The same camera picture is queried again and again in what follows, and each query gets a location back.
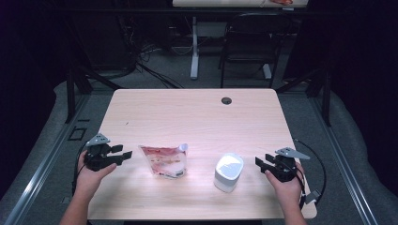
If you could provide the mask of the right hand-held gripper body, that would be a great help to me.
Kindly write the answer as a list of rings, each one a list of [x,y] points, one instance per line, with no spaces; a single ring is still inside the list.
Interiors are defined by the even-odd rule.
[[[275,163],[269,171],[280,181],[291,181],[297,174],[296,159],[309,159],[310,157],[294,150],[290,147],[285,147],[275,151]]]

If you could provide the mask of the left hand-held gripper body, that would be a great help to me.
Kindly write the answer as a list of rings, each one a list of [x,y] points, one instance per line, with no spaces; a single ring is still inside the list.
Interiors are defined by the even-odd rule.
[[[91,138],[86,144],[86,154],[84,156],[84,164],[91,171],[97,172],[100,169],[116,164],[122,163],[122,156],[108,156],[110,153],[111,146],[109,145],[110,140],[98,133]]]

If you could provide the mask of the white square container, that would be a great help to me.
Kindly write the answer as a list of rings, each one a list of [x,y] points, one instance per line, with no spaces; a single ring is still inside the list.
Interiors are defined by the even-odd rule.
[[[226,153],[217,162],[214,173],[214,186],[223,192],[232,192],[244,168],[241,156]]]

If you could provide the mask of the red and white refill pouch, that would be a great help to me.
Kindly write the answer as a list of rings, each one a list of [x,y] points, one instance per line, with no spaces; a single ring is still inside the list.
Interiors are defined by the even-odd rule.
[[[158,176],[177,179],[187,171],[189,146],[182,143],[177,147],[151,147],[140,145],[151,171]]]

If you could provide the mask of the person's right hand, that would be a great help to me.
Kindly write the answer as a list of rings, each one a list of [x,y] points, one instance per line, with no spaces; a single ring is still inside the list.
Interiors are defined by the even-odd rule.
[[[302,166],[297,162],[296,167],[298,169],[297,176],[288,182],[280,182],[270,171],[265,171],[267,180],[274,187],[276,197],[281,206],[298,206],[301,194],[301,184],[303,179],[304,170]]]

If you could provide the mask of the person's left hand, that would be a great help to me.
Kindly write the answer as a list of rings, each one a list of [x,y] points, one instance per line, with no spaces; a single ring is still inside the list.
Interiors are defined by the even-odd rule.
[[[83,151],[79,156],[77,167],[78,176],[73,199],[89,202],[98,190],[101,180],[108,174],[112,173],[116,169],[116,165],[109,165],[97,172],[91,171],[84,165],[85,154],[86,152]]]

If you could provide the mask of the black metal stand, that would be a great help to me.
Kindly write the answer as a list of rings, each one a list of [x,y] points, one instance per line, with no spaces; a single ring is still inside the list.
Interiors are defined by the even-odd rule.
[[[88,80],[89,78],[94,79],[113,90],[121,89],[120,85],[109,81],[92,69],[83,66],[71,68],[67,75],[68,116],[66,119],[66,124],[72,120],[76,113],[75,87],[77,87],[83,95],[90,95],[93,91],[93,87]]]
[[[329,120],[329,107],[330,107],[330,96],[331,96],[331,74],[325,68],[317,68],[305,75],[295,78],[288,84],[283,85],[276,89],[278,94],[284,93],[287,90],[299,85],[300,83],[309,80],[310,84],[306,89],[306,95],[308,98],[315,98],[318,96],[320,91],[322,94],[322,105],[321,105],[321,116],[325,124],[330,127]]]

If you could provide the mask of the white desk leg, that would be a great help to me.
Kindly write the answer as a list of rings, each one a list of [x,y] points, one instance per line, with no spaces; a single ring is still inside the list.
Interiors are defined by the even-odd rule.
[[[191,79],[198,79],[198,68],[199,68],[199,53],[198,53],[198,36],[197,36],[197,21],[196,18],[192,18],[192,57],[191,57]]]

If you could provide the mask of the black folding chair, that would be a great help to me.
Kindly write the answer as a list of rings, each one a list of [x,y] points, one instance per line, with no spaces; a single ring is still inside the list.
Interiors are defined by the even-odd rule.
[[[274,82],[283,42],[292,28],[292,20],[282,13],[242,13],[225,26],[219,69],[224,86],[225,65],[256,64],[259,70],[272,65],[268,87]]]

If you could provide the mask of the light wooden desk top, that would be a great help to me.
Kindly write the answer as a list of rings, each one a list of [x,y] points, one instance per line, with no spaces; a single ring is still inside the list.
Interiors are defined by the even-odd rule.
[[[172,0],[174,7],[181,8],[306,8],[310,0],[293,0],[283,6],[270,0]]]

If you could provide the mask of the black floor socket frame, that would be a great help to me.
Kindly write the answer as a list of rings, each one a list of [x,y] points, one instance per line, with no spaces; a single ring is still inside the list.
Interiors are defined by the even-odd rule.
[[[86,133],[85,127],[74,127],[69,134],[69,141],[81,141]]]

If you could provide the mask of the aluminium floor rail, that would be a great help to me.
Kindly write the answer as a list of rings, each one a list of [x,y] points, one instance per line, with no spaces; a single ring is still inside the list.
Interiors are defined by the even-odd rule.
[[[338,142],[332,127],[329,127],[323,119],[320,103],[316,98],[312,97],[309,98],[309,102],[313,108],[318,123],[326,133],[328,142],[331,145],[331,153],[333,154],[334,161],[344,179],[345,186],[357,208],[362,223],[364,225],[379,225],[374,212],[363,194],[362,188],[360,187],[355,174],[353,174],[353,171],[351,170],[351,167],[344,155],[343,148]]]
[[[62,145],[72,132],[76,116],[84,109],[88,95],[78,97],[75,113],[69,122],[67,101],[58,97],[38,140],[17,174],[5,197],[0,201],[0,225],[21,225],[57,161]]]

